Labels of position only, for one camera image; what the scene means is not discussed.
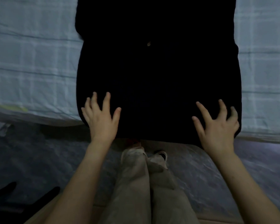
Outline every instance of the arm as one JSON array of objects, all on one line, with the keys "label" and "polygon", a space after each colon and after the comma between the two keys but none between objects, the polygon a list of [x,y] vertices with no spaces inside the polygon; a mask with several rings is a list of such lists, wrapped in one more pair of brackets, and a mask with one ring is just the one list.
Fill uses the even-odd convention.
[{"label": "arm", "polygon": [[235,108],[231,108],[231,117],[226,120],[226,106],[222,100],[219,100],[219,104],[220,113],[217,119],[213,120],[208,110],[197,102],[205,120],[205,130],[199,119],[192,117],[204,150],[226,181],[245,223],[280,224],[280,211],[264,194],[234,153],[234,134],[239,128]]},{"label": "arm", "polygon": [[96,93],[93,93],[91,103],[87,98],[82,112],[90,127],[91,143],[45,224],[90,222],[101,166],[116,136],[120,118],[120,108],[111,118],[110,96],[110,93],[106,94],[102,111],[97,104]]}]

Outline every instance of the black garment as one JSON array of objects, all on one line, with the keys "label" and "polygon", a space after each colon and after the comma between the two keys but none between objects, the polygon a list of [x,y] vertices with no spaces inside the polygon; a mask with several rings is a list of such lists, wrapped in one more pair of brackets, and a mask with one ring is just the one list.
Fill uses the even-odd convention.
[{"label": "black garment", "polygon": [[77,106],[83,122],[86,98],[96,91],[101,107],[109,91],[111,114],[122,108],[117,137],[201,146],[191,120],[195,115],[204,125],[196,101],[215,119],[222,99],[228,116],[236,108],[241,125],[235,2],[78,0],[75,26],[84,44]]}]

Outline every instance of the khaki pants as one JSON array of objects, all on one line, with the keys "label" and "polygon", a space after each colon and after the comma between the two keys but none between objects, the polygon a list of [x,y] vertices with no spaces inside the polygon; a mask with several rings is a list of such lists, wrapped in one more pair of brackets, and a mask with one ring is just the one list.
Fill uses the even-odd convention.
[{"label": "khaki pants", "polygon": [[197,224],[198,219],[174,176],[141,149],[124,156],[115,189],[100,224]]}]

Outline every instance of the mattress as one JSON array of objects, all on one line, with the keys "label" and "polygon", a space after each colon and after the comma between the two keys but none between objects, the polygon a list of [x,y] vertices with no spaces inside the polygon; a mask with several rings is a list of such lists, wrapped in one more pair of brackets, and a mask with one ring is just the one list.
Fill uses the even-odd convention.
[{"label": "mattress", "polygon": [[[0,121],[82,124],[77,0],[0,0]],[[280,142],[280,0],[237,0],[242,76],[239,137]]]}]

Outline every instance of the leg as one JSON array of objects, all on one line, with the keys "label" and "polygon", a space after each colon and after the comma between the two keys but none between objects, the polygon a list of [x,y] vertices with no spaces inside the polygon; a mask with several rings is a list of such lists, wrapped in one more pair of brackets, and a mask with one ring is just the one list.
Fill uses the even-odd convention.
[{"label": "leg", "polygon": [[147,160],[153,224],[199,224],[186,194],[168,171],[161,155]]},{"label": "leg", "polygon": [[150,224],[147,156],[140,144],[123,151],[115,189],[100,224]]}]

